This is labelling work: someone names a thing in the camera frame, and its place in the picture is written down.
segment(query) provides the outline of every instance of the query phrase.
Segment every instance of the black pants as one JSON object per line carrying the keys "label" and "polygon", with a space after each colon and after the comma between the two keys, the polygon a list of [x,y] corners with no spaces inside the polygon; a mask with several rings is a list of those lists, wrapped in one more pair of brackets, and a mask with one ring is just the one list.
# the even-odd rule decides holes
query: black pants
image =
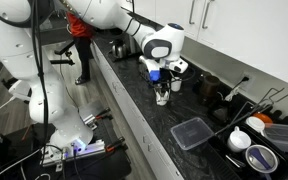
{"label": "black pants", "polygon": [[90,49],[91,39],[88,37],[74,37],[73,39],[82,65],[81,78],[90,79],[90,66],[88,60],[93,58]]}

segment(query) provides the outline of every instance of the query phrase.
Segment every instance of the blue object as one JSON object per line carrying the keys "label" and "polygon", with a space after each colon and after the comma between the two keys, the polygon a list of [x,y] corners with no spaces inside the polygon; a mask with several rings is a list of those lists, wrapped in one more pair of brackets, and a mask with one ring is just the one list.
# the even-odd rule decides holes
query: blue object
{"label": "blue object", "polygon": [[272,167],[266,162],[258,148],[253,148],[249,152],[265,167],[266,170],[272,169]]}
{"label": "blue object", "polygon": [[170,27],[178,29],[178,30],[184,30],[184,28],[182,28],[182,26],[175,24],[175,23],[169,23],[168,24]]}
{"label": "blue object", "polygon": [[152,70],[150,71],[150,80],[157,81],[160,79],[160,71]]}

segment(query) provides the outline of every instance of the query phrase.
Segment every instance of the red shirt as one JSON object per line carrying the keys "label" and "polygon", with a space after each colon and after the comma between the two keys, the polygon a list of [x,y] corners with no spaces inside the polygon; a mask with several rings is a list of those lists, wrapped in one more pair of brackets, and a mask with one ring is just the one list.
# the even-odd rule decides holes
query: red shirt
{"label": "red shirt", "polygon": [[86,24],[81,19],[75,17],[71,13],[67,13],[67,18],[70,23],[70,30],[74,37],[89,37],[93,36],[92,26]]}

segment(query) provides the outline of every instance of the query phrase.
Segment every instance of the cabinet door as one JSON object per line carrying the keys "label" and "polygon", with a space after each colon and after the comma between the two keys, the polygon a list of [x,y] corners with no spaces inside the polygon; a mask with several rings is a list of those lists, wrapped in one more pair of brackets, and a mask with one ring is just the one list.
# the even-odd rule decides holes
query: cabinet door
{"label": "cabinet door", "polygon": [[156,22],[181,25],[185,35],[197,40],[205,0],[156,0]]}
{"label": "cabinet door", "polygon": [[117,0],[120,6],[128,11],[133,11],[133,0]]}
{"label": "cabinet door", "polygon": [[288,1],[207,0],[198,41],[288,82]]}
{"label": "cabinet door", "polygon": [[155,22],[155,0],[133,0],[135,13]]}

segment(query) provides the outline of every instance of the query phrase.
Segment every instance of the white mug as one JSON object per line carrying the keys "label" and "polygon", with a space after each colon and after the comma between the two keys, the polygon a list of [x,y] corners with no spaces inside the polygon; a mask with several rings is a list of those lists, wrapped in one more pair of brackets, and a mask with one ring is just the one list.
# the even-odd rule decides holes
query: white mug
{"label": "white mug", "polygon": [[227,146],[233,152],[241,152],[251,145],[251,138],[243,131],[240,131],[239,127],[235,127],[227,140]]}
{"label": "white mug", "polygon": [[177,92],[181,89],[182,79],[179,77],[173,77],[171,80],[171,89],[173,92]]}

